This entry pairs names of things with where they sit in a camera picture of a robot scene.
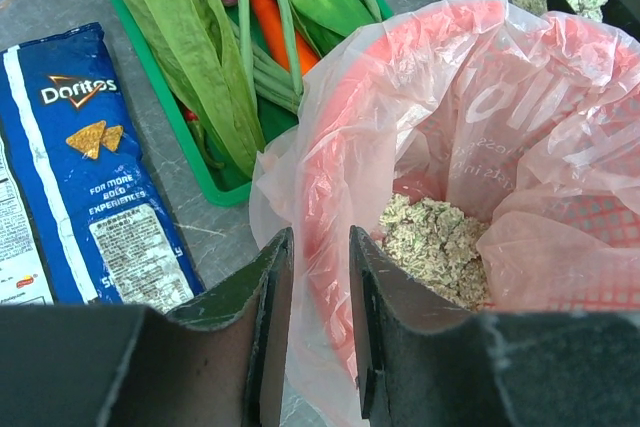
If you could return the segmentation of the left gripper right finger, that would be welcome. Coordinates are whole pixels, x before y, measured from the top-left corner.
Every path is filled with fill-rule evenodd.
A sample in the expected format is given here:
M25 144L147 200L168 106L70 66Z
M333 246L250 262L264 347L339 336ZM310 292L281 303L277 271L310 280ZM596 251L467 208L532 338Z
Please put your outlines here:
M349 234L362 417L373 426L635 426L639 316L473 313Z

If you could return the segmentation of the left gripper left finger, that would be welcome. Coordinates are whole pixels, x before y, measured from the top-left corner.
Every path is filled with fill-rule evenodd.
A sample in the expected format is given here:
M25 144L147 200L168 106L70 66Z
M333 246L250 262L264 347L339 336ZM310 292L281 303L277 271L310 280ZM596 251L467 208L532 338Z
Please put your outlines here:
M276 426L294 239L168 313L142 305L5 306L5 426Z

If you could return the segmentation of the pink plastic bag liner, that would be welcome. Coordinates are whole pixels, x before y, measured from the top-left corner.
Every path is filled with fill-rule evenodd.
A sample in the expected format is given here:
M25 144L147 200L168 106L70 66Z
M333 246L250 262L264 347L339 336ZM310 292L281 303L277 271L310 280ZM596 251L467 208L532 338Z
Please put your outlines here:
M507 0L354 32L257 158L253 236L294 234L286 375L331 426L639 422L639 45ZM460 308L370 240L393 197L486 229Z

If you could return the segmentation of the red mesh waste basket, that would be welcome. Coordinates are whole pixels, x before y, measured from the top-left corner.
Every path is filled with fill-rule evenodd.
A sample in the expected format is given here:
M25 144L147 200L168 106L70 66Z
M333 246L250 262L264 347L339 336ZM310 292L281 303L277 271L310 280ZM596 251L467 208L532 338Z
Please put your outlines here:
M333 65L304 159L304 255L348 293L351 225L393 191L488 225L501 309L639 305L639 45L566 14L449 0L363 30Z

